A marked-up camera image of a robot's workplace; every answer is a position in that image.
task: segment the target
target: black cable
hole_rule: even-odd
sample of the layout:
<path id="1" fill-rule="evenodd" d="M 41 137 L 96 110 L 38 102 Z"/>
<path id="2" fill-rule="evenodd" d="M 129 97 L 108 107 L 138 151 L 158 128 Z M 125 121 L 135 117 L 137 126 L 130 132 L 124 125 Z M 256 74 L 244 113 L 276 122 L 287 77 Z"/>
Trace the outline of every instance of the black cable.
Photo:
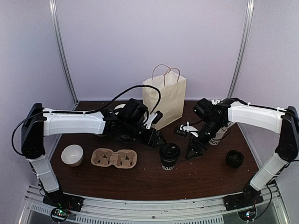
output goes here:
<path id="1" fill-rule="evenodd" d="M 132 86 L 132 87 L 126 89 L 125 91 L 121 92 L 120 94 L 118 94 L 116 97 L 114 97 L 111 101 L 109 101 L 106 105 L 102 106 L 101 108 L 96 109 L 96 110 L 92 110 L 92 111 L 86 111 L 85 114 L 100 112 L 101 110 L 103 110 L 106 107 L 108 107 L 109 105 L 111 105 L 117 98 L 119 98 L 120 96 L 122 96 L 126 92 L 129 92 L 130 90 L 135 89 L 135 88 L 143 88 L 143 87 L 152 88 L 152 89 L 156 90 L 159 94 L 158 101 L 157 101 L 156 105 L 154 106 L 154 108 L 150 112 L 150 113 L 153 113 L 153 111 L 156 109 L 156 107 L 158 106 L 158 104 L 160 103 L 160 100 L 161 100 L 160 90 L 158 88 L 154 87 L 154 86 L 151 86 L 151 85 L 135 85 L 135 86 Z"/>
<path id="2" fill-rule="evenodd" d="M 41 196 L 43 196 L 43 197 L 46 197 L 46 194 L 43 195 L 43 194 L 41 193 L 42 190 L 43 190 L 42 188 L 39 189 L 39 194 L 40 194 Z"/>
<path id="3" fill-rule="evenodd" d="M 289 162 L 288 164 L 285 165 L 285 167 L 283 169 L 288 168 L 292 162 L 299 162 L 299 160 L 293 160 L 293 161 Z"/>
<path id="4" fill-rule="evenodd" d="M 197 124 L 199 124 L 200 122 L 202 122 L 202 120 L 199 120 L 199 121 L 197 121 L 197 122 L 195 122 L 195 123 L 190 123 L 189 125 L 191 125 L 191 126 L 193 126 L 193 125 L 197 125 Z"/>
<path id="5" fill-rule="evenodd" d="M 40 115 L 40 114 L 43 114 L 43 113 L 49 113 L 49 112 L 39 112 L 39 113 L 34 114 L 34 115 L 30 116 L 30 117 L 27 117 L 26 119 L 22 120 L 22 121 L 21 121 L 21 122 L 14 128 L 14 131 L 13 131 L 13 133 L 12 133 L 12 135 L 11 135 L 11 145 L 12 145 L 14 151 L 15 151 L 18 155 L 24 156 L 22 153 L 18 152 L 18 151 L 16 150 L 16 148 L 14 147 L 14 135 L 15 135 L 16 130 L 19 128 L 19 126 L 21 126 L 21 125 L 22 125 L 23 123 L 25 123 L 27 120 L 30 120 L 30 119 L 32 119 L 33 117 L 35 117 L 35 116 L 37 116 L 37 115 Z"/>
<path id="6" fill-rule="evenodd" d="M 282 112 L 282 113 L 285 113 L 285 114 L 288 114 L 290 116 L 292 116 L 294 118 L 294 120 L 296 120 L 298 123 L 299 123 L 299 118 L 292 113 L 291 110 L 289 109 L 283 109 L 283 110 L 278 110 L 277 108 L 274 108 L 274 107 L 268 107 L 268 106 L 260 106 L 260 105 L 254 105 L 254 104 L 248 104 L 246 103 L 245 101 L 239 99 L 239 98 L 231 98 L 231 99 L 234 99 L 234 100 L 237 100 L 239 101 L 241 104 L 244 104 L 244 105 L 247 105 L 247 106 L 253 106 L 253 107 L 258 107 L 258 108 L 263 108 L 263 109 L 268 109 L 268 110 L 273 110 L 273 111 L 279 111 L 279 112 Z"/>
<path id="7" fill-rule="evenodd" d="M 52 210 L 51 210 L 51 212 L 50 212 L 50 218 L 52 219 L 52 221 L 53 222 L 55 222 L 55 223 L 63 223 L 68 217 L 69 217 L 69 214 L 66 216 L 66 217 L 64 217 L 63 219 L 59 219 L 59 221 L 57 221 L 57 220 L 54 220 L 53 219 L 53 217 L 52 217 L 52 215 L 54 214 L 54 212 L 55 212 L 55 210 L 56 209 L 60 209 L 60 208 L 53 208 Z"/>
<path id="8" fill-rule="evenodd" d="M 269 192 L 270 192 L 270 201 L 269 201 L 267 207 L 265 208 L 265 210 L 264 210 L 258 217 L 254 218 L 253 221 L 255 221 L 255 220 L 257 220 L 258 218 L 260 218 L 260 217 L 266 212 L 266 210 L 269 208 L 269 206 L 270 206 L 270 204 L 271 204 L 271 202 L 272 202 L 272 197 L 273 197 L 273 195 L 272 195 L 272 191 L 270 190 L 268 184 L 266 185 L 266 187 L 268 188 L 268 190 L 269 190 Z"/>

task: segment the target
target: white cup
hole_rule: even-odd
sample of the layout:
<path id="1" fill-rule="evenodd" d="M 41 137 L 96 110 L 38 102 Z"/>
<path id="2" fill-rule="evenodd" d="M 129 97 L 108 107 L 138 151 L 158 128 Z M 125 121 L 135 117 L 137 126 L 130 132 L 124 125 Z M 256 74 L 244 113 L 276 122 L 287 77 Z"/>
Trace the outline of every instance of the white cup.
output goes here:
<path id="1" fill-rule="evenodd" d="M 61 160 L 70 167 L 77 167 L 83 161 L 83 149 L 79 145 L 70 145 L 61 153 Z"/>
<path id="2" fill-rule="evenodd" d="M 221 139 L 223 138 L 225 132 L 228 130 L 227 127 L 223 127 L 221 128 L 217 133 L 216 133 L 216 136 L 214 138 L 212 138 L 209 143 L 212 145 L 212 146 L 216 146 L 219 144 L 219 142 L 221 141 Z"/>

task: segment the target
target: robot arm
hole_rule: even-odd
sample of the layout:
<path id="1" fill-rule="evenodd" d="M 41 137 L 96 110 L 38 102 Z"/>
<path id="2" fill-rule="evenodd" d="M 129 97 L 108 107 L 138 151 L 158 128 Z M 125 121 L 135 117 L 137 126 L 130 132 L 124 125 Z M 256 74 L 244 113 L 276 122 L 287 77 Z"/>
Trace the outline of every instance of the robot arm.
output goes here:
<path id="1" fill-rule="evenodd" d="M 279 144 L 274 154 L 244 187 L 244 195 L 240 199 L 240 204 L 243 206 L 251 205 L 252 200 L 259 197 L 260 190 L 298 156 L 299 123 L 297 111 L 292 106 L 283 110 L 273 109 L 245 104 L 236 98 L 227 98 L 213 104 L 212 101 L 204 98 L 197 102 L 193 111 L 206 123 L 198 132 L 192 133 L 187 148 L 187 159 L 191 158 L 188 157 L 191 151 L 195 152 L 196 156 L 203 155 L 209 140 L 230 122 L 249 124 L 280 134 Z M 180 127 L 180 131 L 193 129 L 192 126 Z M 227 208 L 236 209 L 235 202 L 238 201 L 236 196 L 227 196 L 225 200 Z"/>
<path id="2" fill-rule="evenodd" d="M 22 126 L 22 154 L 34 168 L 41 181 L 50 204 L 72 202 L 66 198 L 50 161 L 45 156 L 43 137 L 63 133 L 92 133 L 126 135 L 131 140 L 151 147 L 165 143 L 160 131 L 151 127 L 162 118 L 162 113 L 149 114 L 144 119 L 147 107 L 135 99 L 130 99 L 117 113 L 105 109 L 103 111 L 58 111 L 43 108 L 42 104 L 34 104 L 28 119 Z"/>

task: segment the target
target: cream paper bag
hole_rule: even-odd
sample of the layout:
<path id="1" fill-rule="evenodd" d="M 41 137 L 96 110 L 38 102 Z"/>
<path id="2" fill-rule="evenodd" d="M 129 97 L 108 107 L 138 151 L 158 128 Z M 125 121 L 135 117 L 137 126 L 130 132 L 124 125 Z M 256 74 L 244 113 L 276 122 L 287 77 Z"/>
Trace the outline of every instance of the cream paper bag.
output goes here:
<path id="1" fill-rule="evenodd" d="M 157 130 L 182 117 L 186 92 L 186 78 L 180 75 L 180 70 L 177 68 L 164 65 L 168 68 L 165 74 L 154 77 L 154 71 L 160 65 L 154 68 L 152 78 L 143 82 L 144 85 L 152 85 L 161 92 L 161 101 L 154 110 L 154 112 L 160 111 L 163 114 L 162 119 L 154 125 Z M 178 70 L 178 74 L 172 71 L 174 69 Z M 154 108 L 158 97 L 156 90 L 148 87 L 142 89 L 143 104 L 149 108 L 149 111 Z"/>

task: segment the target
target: black bracket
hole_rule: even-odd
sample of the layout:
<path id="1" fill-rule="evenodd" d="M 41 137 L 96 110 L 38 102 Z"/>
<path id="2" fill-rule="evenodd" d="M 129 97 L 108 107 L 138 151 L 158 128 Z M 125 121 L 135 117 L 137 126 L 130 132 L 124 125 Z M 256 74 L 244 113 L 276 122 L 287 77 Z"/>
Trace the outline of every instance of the black bracket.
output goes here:
<path id="1" fill-rule="evenodd" d="M 63 194 L 63 198 L 67 201 L 67 203 L 62 205 L 61 207 L 62 209 L 78 211 L 78 212 L 81 211 L 83 200 L 84 200 L 82 197 Z M 49 200 L 47 196 L 44 196 L 43 203 L 56 207 L 56 205 L 53 205 L 53 203 Z"/>
<path id="2" fill-rule="evenodd" d="M 187 146 L 185 159 L 188 160 L 204 155 L 203 149 L 207 150 L 207 147 L 201 142 L 196 141 L 196 137 L 191 135 Z"/>
<path id="3" fill-rule="evenodd" d="M 254 197 L 247 198 L 244 193 L 240 193 L 236 195 L 227 195 L 223 198 L 223 201 L 226 211 L 231 211 L 262 203 L 263 197 L 260 194 L 257 194 Z"/>
<path id="4" fill-rule="evenodd" d="M 299 153 L 299 125 L 298 114 L 293 106 L 287 108 L 283 116 L 279 143 L 275 152 L 288 162 L 295 160 Z"/>
<path id="5" fill-rule="evenodd" d="M 24 122 L 21 130 L 21 151 L 26 159 L 36 159 L 45 155 L 43 147 L 43 106 L 36 103 L 32 106 L 27 118 L 33 116 Z"/>

